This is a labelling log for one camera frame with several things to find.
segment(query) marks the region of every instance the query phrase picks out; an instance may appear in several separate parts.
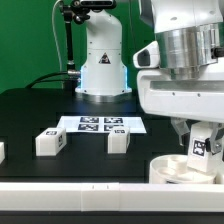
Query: white paper sheet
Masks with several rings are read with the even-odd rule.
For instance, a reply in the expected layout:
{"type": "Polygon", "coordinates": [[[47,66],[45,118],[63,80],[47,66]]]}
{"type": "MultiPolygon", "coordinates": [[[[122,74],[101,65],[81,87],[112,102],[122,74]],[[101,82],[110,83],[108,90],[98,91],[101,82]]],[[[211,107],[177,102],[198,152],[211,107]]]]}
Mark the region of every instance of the white paper sheet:
{"type": "Polygon", "coordinates": [[[130,128],[130,133],[146,133],[141,117],[62,116],[57,127],[66,132],[109,133],[113,126],[130,128]]]}

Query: white platform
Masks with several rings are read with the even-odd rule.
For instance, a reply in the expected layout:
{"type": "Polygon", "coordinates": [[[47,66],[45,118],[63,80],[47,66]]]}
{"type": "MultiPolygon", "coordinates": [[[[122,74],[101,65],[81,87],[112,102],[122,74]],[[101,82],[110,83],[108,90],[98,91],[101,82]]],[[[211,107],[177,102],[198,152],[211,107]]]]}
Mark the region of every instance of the white platform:
{"type": "Polygon", "coordinates": [[[224,212],[223,185],[93,185],[0,183],[0,211],[224,212]]]}

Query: white cube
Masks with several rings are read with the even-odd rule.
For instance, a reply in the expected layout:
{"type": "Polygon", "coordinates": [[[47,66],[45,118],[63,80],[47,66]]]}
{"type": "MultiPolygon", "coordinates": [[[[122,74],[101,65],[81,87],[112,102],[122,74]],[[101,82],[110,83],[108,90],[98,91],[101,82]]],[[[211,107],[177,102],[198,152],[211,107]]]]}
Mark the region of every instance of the white cube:
{"type": "Polygon", "coordinates": [[[108,136],[108,153],[126,153],[130,143],[130,128],[115,126],[108,136]]]}
{"type": "Polygon", "coordinates": [[[5,159],[5,149],[4,149],[4,143],[0,142],[0,164],[5,159]]]}
{"type": "Polygon", "coordinates": [[[65,128],[48,128],[36,137],[36,155],[56,156],[66,144],[65,128]]]}
{"type": "Polygon", "coordinates": [[[216,154],[206,151],[205,139],[211,137],[212,131],[208,122],[198,122],[191,126],[188,167],[207,173],[221,164],[223,151],[216,154]]]}

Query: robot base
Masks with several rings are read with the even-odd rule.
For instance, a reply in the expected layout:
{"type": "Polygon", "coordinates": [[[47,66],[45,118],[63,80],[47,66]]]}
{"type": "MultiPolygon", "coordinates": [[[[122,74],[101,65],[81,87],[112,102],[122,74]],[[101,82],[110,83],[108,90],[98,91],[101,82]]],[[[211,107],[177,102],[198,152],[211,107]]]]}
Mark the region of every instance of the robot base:
{"type": "Polygon", "coordinates": [[[76,97],[78,99],[83,99],[91,102],[96,102],[96,103],[114,103],[114,102],[119,102],[119,101],[124,101],[124,100],[129,100],[132,97],[132,91],[128,90],[125,93],[119,94],[119,95],[92,95],[92,94],[87,94],[87,93],[82,93],[82,92],[76,92],[76,97]]]}

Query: white block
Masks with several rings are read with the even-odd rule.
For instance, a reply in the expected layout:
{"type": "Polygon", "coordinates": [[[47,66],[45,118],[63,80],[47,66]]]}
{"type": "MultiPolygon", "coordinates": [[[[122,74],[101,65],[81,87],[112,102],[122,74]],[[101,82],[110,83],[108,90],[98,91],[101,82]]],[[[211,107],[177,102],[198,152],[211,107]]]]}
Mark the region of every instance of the white block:
{"type": "Polygon", "coordinates": [[[119,183],[82,185],[82,211],[119,211],[119,183]]]}
{"type": "Polygon", "coordinates": [[[0,142],[0,164],[5,159],[5,149],[4,149],[4,143],[0,142]]]}
{"type": "Polygon", "coordinates": [[[48,128],[36,137],[36,155],[56,156],[66,144],[65,128],[48,128]]]}
{"type": "Polygon", "coordinates": [[[115,126],[108,136],[108,153],[126,153],[130,143],[130,128],[115,126]]]}
{"type": "Polygon", "coordinates": [[[212,128],[208,122],[199,122],[191,126],[188,167],[207,173],[220,166],[223,151],[217,154],[206,151],[205,139],[210,138],[211,135],[212,128]]]}

